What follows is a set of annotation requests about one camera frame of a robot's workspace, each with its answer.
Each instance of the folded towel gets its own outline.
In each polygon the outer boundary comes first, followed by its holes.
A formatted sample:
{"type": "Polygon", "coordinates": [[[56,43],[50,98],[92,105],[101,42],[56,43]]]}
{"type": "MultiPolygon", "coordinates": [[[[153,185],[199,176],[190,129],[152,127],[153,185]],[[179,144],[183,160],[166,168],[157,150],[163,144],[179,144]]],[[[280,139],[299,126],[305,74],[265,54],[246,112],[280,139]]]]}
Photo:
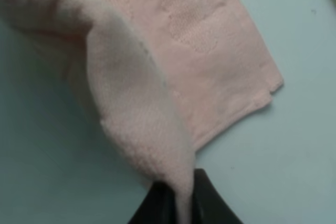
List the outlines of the folded towel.
{"type": "Polygon", "coordinates": [[[0,16],[66,79],[190,222],[195,151],[271,101],[282,77],[239,0],[0,0],[0,16]]]}

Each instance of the pale blue background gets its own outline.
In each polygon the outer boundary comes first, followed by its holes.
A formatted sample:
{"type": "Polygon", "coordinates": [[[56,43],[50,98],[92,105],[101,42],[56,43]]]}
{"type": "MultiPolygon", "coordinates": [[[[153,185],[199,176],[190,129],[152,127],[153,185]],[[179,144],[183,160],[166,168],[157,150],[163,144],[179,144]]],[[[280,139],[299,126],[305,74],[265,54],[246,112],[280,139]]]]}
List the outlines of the pale blue background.
{"type": "MultiPolygon", "coordinates": [[[[242,0],[286,85],[198,154],[245,223],[336,223],[334,0],[242,0]]],[[[123,224],[146,191],[0,25],[0,223],[123,224]]]]}

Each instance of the table surface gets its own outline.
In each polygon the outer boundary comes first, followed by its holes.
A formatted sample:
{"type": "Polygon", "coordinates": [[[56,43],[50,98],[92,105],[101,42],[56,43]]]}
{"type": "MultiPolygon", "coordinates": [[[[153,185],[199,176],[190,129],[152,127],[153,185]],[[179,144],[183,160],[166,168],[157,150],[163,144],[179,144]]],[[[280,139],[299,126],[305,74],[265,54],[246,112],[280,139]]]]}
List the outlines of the table surface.
{"type": "MultiPolygon", "coordinates": [[[[244,223],[336,223],[336,0],[242,0],[285,86],[198,153],[244,223]]],[[[0,222],[126,223],[146,191],[0,25],[0,222]]]]}

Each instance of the pink fabric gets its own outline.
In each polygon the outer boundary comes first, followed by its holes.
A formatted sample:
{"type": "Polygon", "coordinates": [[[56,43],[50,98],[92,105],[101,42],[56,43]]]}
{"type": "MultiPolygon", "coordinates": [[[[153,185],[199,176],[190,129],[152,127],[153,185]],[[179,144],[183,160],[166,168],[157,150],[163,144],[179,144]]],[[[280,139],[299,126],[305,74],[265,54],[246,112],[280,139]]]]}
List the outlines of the pink fabric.
{"type": "Polygon", "coordinates": [[[179,223],[190,222],[195,150],[282,84],[239,0],[0,0],[0,15],[128,161],[175,190],[179,223]]]}

